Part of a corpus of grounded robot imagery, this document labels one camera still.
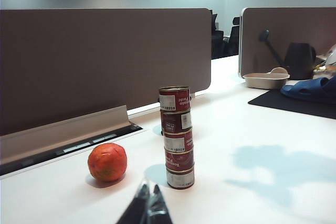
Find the tomato paste can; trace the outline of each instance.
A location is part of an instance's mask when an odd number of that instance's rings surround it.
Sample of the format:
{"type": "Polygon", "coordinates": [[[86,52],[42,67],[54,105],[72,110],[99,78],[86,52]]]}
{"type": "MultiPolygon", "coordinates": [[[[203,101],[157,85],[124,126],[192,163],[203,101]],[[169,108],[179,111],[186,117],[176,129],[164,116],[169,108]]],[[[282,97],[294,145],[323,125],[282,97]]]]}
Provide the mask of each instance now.
{"type": "Polygon", "coordinates": [[[192,129],[181,133],[163,133],[164,148],[169,152],[186,152],[193,144],[192,129]]]}
{"type": "Polygon", "coordinates": [[[167,133],[186,132],[192,128],[190,109],[181,112],[161,110],[162,131],[167,133]]]}
{"type": "Polygon", "coordinates": [[[187,170],[171,170],[166,167],[167,183],[174,189],[187,189],[195,183],[194,166],[187,170]]]}
{"type": "Polygon", "coordinates": [[[193,148],[187,152],[169,152],[166,153],[166,167],[171,170],[188,170],[194,165],[193,148]]]}
{"type": "Polygon", "coordinates": [[[185,111],[190,108],[190,91],[187,86],[159,88],[160,109],[164,111],[185,111]]]}

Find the black watering can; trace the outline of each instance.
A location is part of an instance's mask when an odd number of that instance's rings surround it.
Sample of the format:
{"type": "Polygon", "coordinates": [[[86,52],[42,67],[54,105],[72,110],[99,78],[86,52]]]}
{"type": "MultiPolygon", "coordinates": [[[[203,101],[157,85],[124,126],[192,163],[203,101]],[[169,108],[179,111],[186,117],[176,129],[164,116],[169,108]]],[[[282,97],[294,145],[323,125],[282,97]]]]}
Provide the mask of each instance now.
{"type": "Polygon", "coordinates": [[[264,41],[268,49],[281,67],[290,74],[291,80],[311,79],[315,67],[316,52],[308,43],[290,43],[285,60],[274,50],[268,41],[269,31],[264,30],[259,35],[259,40],[264,41]]]}

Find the white desk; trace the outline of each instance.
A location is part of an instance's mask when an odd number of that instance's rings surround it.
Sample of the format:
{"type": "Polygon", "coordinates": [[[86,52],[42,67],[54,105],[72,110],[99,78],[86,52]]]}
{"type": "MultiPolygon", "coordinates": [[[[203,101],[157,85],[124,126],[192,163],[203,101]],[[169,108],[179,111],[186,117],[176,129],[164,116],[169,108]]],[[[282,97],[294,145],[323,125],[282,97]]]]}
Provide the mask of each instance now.
{"type": "Polygon", "coordinates": [[[336,120],[249,105],[264,90],[237,76],[238,58],[212,61],[210,88],[191,102],[195,185],[166,184],[158,109],[117,143],[117,184],[89,174],[91,149],[1,180],[1,223],[115,223],[146,176],[174,223],[336,223],[336,120]]]}

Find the white sticker label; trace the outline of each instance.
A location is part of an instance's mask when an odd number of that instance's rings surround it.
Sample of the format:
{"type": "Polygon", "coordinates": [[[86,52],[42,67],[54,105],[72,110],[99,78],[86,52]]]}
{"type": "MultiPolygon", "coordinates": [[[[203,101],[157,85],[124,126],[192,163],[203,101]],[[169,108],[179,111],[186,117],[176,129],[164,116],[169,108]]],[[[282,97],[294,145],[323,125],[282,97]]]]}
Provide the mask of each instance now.
{"type": "Polygon", "coordinates": [[[173,187],[183,188],[194,183],[194,171],[185,175],[175,175],[167,171],[167,182],[173,187]]]}
{"type": "Polygon", "coordinates": [[[191,116],[190,112],[181,115],[182,129],[187,129],[191,127],[191,116]]]}
{"type": "Polygon", "coordinates": [[[161,110],[176,110],[174,95],[159,95],[161,110]]]}
{"type": "Polygon", "coordinates": [[[165,136],[164,137],[164,147],[167,151],[170,151],[170,152],[183,152],[185,151],[184,137],[169,138],[165,136]]]}

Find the gray partition panel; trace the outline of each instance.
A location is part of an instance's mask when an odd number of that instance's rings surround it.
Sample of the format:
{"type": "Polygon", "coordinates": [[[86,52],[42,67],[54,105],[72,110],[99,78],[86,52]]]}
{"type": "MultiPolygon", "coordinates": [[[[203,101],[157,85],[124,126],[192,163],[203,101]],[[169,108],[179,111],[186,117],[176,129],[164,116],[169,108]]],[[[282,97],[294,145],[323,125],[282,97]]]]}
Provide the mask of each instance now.
{"type": "Polygon", "coordinates": [[[208,9],[0,12],[0,135],[210,84],[208,9]]]}
{"type": "Polygon", "coordinates": [[[278,64],[264,42],[262,30],[269,30],[268,40],[285,58],[291,42],[310,43],[318,55],[336,43],[336,7],[269,7],[242,11],[239,47],[239,74],[268,72],[278,64]]]}

